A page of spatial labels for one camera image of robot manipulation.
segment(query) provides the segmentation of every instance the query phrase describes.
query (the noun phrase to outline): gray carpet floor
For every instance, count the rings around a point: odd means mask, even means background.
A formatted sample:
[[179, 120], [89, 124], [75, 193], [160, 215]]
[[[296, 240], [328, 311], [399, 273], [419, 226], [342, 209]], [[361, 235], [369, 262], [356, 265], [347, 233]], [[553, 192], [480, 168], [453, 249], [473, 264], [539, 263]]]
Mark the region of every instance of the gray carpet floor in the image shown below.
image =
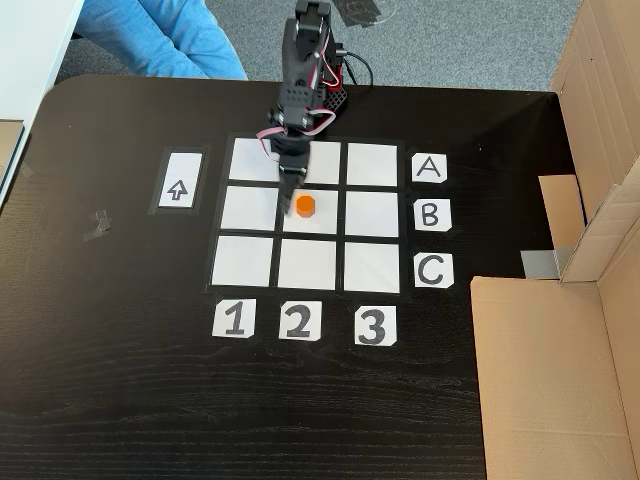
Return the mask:
[[[363, 27], [358, 3], [334, 12], [336, 40], [371, 64], [380, 85], [546, 90], [580, 0], [375, 0]], [[284, 22], [295, 0], [206, 0], [250, 79], [281, 78]], [[367, 74], [354, 62], [359, 79]], [[58, 81], [128, 69], [86, 39], [71, 42]]]

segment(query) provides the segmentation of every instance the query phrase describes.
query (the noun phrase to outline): robotic arm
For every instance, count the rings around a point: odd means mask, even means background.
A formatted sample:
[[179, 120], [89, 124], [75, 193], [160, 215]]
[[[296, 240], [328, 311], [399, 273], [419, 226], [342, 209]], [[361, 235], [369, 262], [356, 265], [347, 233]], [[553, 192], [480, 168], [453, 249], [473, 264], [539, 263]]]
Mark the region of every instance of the robotic arm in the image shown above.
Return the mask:
[[296, 18], [287, 20], [282, 42], [283, 81], [272, 128], [257, 136], [271, 140], [280, 155], [279, 205], [286, 214], [296, 188], [304, 184], [310, 143], [335, 118], [347, 100], [342, 86], [342, 45], [331, 30], [331, 5], [299, 0]]

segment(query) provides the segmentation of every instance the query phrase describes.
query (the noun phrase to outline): number 3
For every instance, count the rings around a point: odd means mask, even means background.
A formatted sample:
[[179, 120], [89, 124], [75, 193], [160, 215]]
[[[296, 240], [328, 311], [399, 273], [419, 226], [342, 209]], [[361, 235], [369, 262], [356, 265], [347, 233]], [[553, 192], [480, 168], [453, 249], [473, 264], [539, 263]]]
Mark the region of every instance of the number 3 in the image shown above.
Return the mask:
[[369, 328], [376, 332], [376, 337], [373, 340], [369, 340], [364, 335], [360, 335], [358, 340], [363, 345], [378, 345], [380, 342], [384, 340], [384, 328], [382, 327], [382, 323], [384, 322], [384, 313], [380, 310], [367, 310], [360, 316], [363, 320], [371, 317], [375, 320], [373, 325], [369, 325]]
[[355, 317], [356, 345], [389, 347], [396, 343], [396, 340], [396, 307], [358, 309]]

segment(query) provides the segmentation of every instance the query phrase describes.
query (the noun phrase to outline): cardboard box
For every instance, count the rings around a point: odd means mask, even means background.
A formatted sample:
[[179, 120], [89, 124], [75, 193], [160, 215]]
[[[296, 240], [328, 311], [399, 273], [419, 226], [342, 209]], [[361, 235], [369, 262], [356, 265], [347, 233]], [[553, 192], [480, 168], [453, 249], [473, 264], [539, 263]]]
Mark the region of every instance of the cardboard box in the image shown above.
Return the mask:
[[24, 127], [21, 121], [0, 120], [0, 180], [18, 148]]
[[579, 185], [540, 179], [560, 281], [471, 284], [489, 480], [640, 478], [639, 25], [584, 0], [552, 81]]

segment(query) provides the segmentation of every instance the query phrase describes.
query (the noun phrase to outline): person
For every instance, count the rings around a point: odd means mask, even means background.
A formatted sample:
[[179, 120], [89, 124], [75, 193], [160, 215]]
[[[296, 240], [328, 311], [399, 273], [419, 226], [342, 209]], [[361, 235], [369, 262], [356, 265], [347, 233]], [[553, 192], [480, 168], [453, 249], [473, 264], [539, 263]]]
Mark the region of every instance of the person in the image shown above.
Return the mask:
[[75, 31], [134, 75], [247, 78], [204, 0], [85, 0]]

